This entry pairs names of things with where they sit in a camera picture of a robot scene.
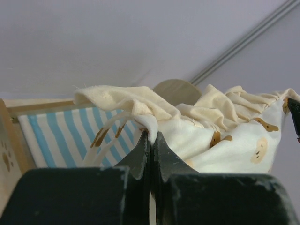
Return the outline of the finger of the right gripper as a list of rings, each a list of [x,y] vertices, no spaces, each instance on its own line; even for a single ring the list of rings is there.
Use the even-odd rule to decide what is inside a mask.
[[[287,105],[292,115],[292,120],[294,123],[296,135],[297,137],[299,137],[300,136],[300,102],[295,99],[288,98]]]

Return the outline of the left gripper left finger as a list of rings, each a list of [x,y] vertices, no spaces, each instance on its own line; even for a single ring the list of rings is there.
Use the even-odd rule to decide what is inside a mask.
[[[27,171],[6,204],[3,225],[147,225],[150,142],[143,132],[116,166]]]

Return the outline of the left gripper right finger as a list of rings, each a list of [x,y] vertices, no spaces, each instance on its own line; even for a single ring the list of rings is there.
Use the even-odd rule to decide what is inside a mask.
[[[168,146],[151,147],[151,190],[158,225],[297,225],[284,186],[267,174],[199,173]]]

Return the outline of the bear print white cushion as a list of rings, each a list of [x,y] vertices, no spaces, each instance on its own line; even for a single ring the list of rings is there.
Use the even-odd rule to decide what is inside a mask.
[[[240,86],[222,93],[207,86],[194,105],[173,106],[148,87],[93,86],[77,90],[74,103],[90,102],[103,111],[119,110],[96,134],[83,160],[99,166],[115,144],[102,142],[116,121],[119,138],[132,121],[134,143],[142,132],[154,143],[162,133],[169,148],[203,173],[269,173],[281,140],[288,100],[299,101],[293,89],[250,94]]]

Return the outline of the wooden pet bed frame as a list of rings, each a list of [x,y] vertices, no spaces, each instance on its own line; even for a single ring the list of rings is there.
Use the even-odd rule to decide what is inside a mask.
[[[157,84],[152,90],[172,105],[180,103],[193,105],[202,95],[198,87],[180,79],[165,80]],[[25,101],[16,99],[0,100],[0,120],[3,124],[3,130],[12,144],[12,150],[21,174],[35,168],[36,164],[18,121],[19,116],[54,113],[92,106],[90,103],[75,105],[73,100],[69,99],[29,99],[29,104],[26,104]]]

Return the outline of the blue white striped mattress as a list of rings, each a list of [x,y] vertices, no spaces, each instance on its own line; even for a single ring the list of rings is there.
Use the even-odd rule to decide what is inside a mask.
[[[120,110],[96,107],[22,115],[18,120],[36,167],[77,167],[96,133]]]

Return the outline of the right aluminium corner rail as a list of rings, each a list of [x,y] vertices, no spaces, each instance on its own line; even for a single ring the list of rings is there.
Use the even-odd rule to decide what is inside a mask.
[[[235,44],[233,44],[213,62],[208,64],[203,70],[195,75],[190,80],[190,83],[197,86],[204,79],[218,70],[222,65],[224,65],[228,60],[230,60],[233,56],[235,56],[246,46],[256,40],[260,35],[265,33],[270,27],[275,25],[276,22],[278,22],[285,15],[294,10],[299,4],[299,0],[287,0],[286,2],[284,2],[281,6],[276,8],[275,11],[269,14],[259,24],[257,24],[252,30],[242,36]]]

